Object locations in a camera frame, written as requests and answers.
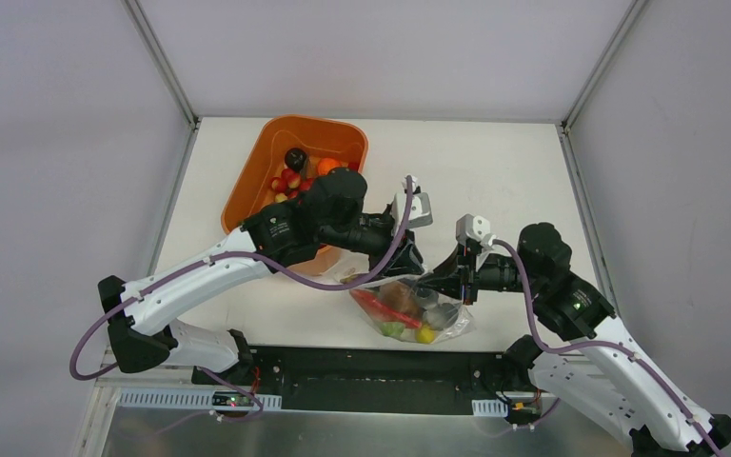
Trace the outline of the beige toy bun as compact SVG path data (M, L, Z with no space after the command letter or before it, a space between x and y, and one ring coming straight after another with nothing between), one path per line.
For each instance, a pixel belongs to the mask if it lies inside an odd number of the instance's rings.
M380 286L379 300L388 308L408 317L418 319L423 311L413 298L412 289L402 282L391 282Z

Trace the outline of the clear zip top bag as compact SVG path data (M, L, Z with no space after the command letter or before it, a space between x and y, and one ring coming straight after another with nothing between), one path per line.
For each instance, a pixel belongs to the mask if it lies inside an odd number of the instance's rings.
M403 343L433 345L476 329L466 305L420 286L419 279L383 278L347 292L377 332Z

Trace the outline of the toy watermelon slice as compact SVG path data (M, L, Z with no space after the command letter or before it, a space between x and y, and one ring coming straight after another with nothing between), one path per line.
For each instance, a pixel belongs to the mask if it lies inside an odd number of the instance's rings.
M383 302L373 293L354 289L349 295L354 299L358 306L373 320L379 323L401 323L406 328L421 328L422 322L397 310L394 310Z

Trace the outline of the yellow toy corn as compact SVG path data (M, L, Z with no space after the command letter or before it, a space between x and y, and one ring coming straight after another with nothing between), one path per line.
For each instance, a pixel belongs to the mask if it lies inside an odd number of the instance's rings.
M419 344L430 345L435 342L437 331L428 326L421 326L415 329L414 338Z

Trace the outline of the white toy cauliflower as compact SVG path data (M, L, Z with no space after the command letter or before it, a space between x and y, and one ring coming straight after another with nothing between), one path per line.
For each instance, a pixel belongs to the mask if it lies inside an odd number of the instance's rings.
M385 337L401 340L406 327L401 322L382 322L379 330Z

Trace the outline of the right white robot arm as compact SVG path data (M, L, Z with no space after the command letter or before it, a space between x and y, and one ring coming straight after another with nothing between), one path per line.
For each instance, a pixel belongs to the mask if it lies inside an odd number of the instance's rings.
M520 292L530 331L504 352L506 384L555 395L634 456L719 456L731 417L685 395L656 366L605 296L571 269L572 249L546 222L516 247L466 215L458 246L420 283L466 305L481 291Z

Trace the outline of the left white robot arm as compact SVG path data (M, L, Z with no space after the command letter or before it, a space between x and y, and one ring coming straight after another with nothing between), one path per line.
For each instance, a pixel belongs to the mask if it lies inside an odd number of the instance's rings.
M98 288L115 365L124 373L165 364L194 367L241 385L252 372L243 334L188 325L180 319L185 312L276 272L333 291L331 284L291 271L314 259L322 247L367 256L368 271L355 279L357 286L423 273L412 231L432 223L428 195L409 176L383 212L365 213L366 190L359 172L333 169L297 196L263 207L211 248L173 268L130 282L116 276L103 279Z

